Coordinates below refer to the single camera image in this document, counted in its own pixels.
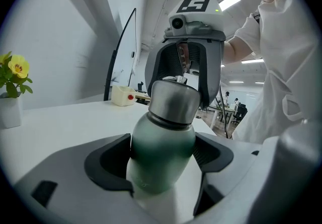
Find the person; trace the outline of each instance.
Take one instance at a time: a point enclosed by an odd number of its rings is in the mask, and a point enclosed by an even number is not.
[[[229,92],[225,93],[225,96],[223,97],[223,104],[224,106],[228,105],[228,98],[229,98]]]
[[[302,0],[263,0],[258,6],[260,22],[253,14],[224,43],[223,63],[237,62],[253,53],[263,58],[267,75],[263,91],[251,114],[232,134],[235,140],[263,143],[280,135],[303,118],[318,115],[303,92],[317,91],[320,33]]]

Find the bottle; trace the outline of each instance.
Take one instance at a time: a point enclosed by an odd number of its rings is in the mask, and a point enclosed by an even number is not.
[[[185,169],[194,149],[191,125],[199,108],[197,90],[176,81],[156,81],[149,112],[136,124],[131,141],[133,182],[149,193],[170,189]]]

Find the white table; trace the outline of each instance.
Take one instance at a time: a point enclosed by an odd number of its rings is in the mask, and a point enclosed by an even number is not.
[[[123,133],[132,133],[148,107],[139,103],[118,107],[92,102],[24,111],[23,124],[0,130],[0,159],[9,182],[15,184],[50,154],[78,144]],[[196,132],[214,134],[201,119]],[[183,223],[193,218],[201,171],[191,157],[174,188],[148,195],[134,186],[134,198],[161,223]]]
[[[217,116],[218,116],[219,112],[221,112],[221,110],[220,110],[220,109],[217,109],[217,108],[213,108],[213,107],[211,107],[211,110],[213,110],[213,111],[214,111],[214,114],[213,114],[213,117],[212,117],[212,120],[211,120],[211,125],[210,125],[210,128],[211,128],[211,130],[212,130],[213,126],[215,125],[216,118],[217,118]],[[235,113],[235,110],[225,109],[225,112],[226,112],[226,113],[231,113],[231,115],[230,115],[230,117],[229,117],[228,125],[227,125],[227,127],[226,127],[226,129],[228,130],[228,129],[229,129],[229,127],[230,127],[230,123],[231,123],[231,121],[232,121],[233,115],[234,115],[234,113]]]

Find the black slot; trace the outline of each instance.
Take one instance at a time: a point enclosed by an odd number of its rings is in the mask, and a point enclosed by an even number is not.
[[[126,167],[130,159],[131,135],[109,143],[93,152],[85,159],[87,176],[96,185],[108,191],[129,191],[132,195],[132,183],[126,180]]]
[[[228,166],[233,159],[231,149],[196,133],[193,152],[198,166],[203,173],[219,172]]]
[[[31,196],[42,206],[46,207],[57,185],[57,183],[52,181],[41,181]]]
[[[222,200],[224,196],[212,185],[209,185],[205,176],[202,177],[202,184],[193,216],[197,216],[211,208]]]

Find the ceiling light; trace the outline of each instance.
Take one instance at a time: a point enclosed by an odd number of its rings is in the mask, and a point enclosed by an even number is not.
[[[242,61],[243,64],[259,63],[259,62],[264,62],[264,60],[262,58],[260,58],[260,59],[252,59],[252,60],[244,60],[244,61]]]
[[[219,3],[219,6],[221,8],[221,11],[226,10],[227,8],[231,7],[232,5],[235,5],[240,0],[223,0]]]

